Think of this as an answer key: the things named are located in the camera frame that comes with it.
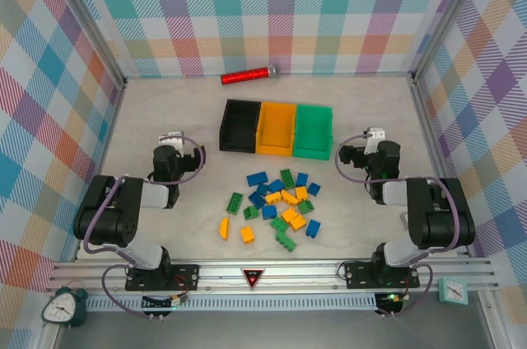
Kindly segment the aluminium frame post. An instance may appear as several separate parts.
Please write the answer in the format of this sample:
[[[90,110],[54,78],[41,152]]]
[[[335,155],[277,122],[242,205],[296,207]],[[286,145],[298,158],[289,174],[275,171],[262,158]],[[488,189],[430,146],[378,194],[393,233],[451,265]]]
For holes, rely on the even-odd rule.
[[[94,45],[96,52],[100,55],[100,59],[105,67],[109,70],[112,78],[119,84],[119,89],[126,88],[127,79],[121,71],[117,60],[114,58],[109,45],[100,32],[95,19],[91,15],[84,0],[68,0],[73,8],[74,14],[79,19],[82,27],[86,29],[87,35]]]
[[[412,86],[416,86],[435,57],[466,0],[431,0],[422,23],[405,58],[403,68],[408,71]]]

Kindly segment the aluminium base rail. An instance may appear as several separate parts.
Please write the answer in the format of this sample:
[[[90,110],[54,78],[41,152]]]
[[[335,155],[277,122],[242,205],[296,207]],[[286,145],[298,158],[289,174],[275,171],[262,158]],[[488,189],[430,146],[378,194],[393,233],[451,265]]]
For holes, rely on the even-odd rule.
[[[104,270],[117,262],[113,259],[82,259],[75,263],[58,263],[47,283],[50,294],[61,286],[84,287],[92,294],[101,294]],[[260,259],[260,260],[175,260],[176,264],[199,265],[198,286],[192,294],[314,294],[346,292],[344,266],[336,259]],[[428,258],[430,268],[417,270],[420,286],[411,292],[423,291],[429,277],[431,288],[437,288],[442,277],[464,281],[470,291],[492,291],[499,288],[497,275],[487,258]],[[265,272],[253,291],[241,269],[264,268]]]

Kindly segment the yellow plastic bin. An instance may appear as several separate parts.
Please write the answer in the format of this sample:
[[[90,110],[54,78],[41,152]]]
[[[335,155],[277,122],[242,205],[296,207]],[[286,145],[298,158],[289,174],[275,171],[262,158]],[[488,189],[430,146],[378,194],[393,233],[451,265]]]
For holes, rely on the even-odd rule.
[[[256,153],[292,156],[296,108],[294,104],[264,101],[260,106]]]

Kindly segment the green plastic bin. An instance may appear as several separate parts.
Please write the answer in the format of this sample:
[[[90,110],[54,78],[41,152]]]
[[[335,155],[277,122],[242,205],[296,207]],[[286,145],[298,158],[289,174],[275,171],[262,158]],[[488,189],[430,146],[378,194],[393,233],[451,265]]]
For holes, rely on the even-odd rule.
[[[292,155],[328,161],[333,145],[333,111],[327,106],[298,105]]]

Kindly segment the black connector board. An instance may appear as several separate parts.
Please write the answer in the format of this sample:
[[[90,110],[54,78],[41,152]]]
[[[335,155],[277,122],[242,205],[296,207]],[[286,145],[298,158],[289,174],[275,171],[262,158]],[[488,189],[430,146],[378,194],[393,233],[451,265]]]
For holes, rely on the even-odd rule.
[[[380,315],[399,313],[404,302],[403,293],[375,293],[376,313]]]
[[[167,311],[170,309],[176,309],[180,305],[184,304],[189,299],[185,293],[172,295],[166,298],[154,298],[144,296],[141,300],[141,309],[147,311],[148,309],[158,309],[159,311]]]

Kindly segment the dark green alarm clock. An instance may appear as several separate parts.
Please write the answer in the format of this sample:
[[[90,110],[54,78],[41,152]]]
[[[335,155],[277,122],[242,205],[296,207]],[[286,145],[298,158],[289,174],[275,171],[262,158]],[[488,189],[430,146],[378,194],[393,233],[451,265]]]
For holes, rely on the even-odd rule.
[[[43,308],[41,319],[46,324],[79,327],[86,321],[87,299],[88,292],[84,287],[61,286]]]

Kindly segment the black plastic bin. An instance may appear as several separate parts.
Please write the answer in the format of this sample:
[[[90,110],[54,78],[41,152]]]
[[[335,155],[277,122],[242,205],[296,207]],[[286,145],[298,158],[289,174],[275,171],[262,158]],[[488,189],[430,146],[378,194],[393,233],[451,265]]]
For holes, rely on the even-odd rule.
[[[261,102],[228,99],[219,130],[221,151],[256,152],[256,134]]]

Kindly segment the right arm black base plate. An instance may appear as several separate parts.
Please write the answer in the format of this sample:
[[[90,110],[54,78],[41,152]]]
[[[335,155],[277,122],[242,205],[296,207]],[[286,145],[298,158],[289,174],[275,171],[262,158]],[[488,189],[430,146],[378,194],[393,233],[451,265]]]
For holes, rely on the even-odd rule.
[[[420,286],[416,269],[393,268],[370,262],[347,262],[344,265],[347,289],[406,289]]]

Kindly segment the mint square clock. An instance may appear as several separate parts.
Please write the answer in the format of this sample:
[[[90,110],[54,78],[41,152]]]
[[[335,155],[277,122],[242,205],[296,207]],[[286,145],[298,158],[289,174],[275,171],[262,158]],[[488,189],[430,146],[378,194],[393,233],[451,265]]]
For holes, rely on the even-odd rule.
[[[442,277],[438,281],[439,301],[451,305],[467,305],[468,289],[464,281],[452,277]]]

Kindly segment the red glitter toy microphone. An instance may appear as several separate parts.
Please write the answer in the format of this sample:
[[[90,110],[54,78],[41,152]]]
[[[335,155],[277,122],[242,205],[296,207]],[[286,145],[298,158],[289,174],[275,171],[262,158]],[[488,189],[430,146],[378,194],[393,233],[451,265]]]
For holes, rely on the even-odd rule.
[[[278,67],[269,65],[239,72],[232,72],[221,75],[222,85],[230,85],[238,82],[253,81],[264,78],[277,78],[280,76]]]

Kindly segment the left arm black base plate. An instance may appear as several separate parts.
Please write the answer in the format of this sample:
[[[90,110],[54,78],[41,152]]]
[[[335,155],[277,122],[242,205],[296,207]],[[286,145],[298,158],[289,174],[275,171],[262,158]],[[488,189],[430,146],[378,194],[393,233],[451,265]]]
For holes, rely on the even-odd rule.
[[[199,265],[171,264],[164,272],[161,268],[126,271],[126,291],[196,291]]]

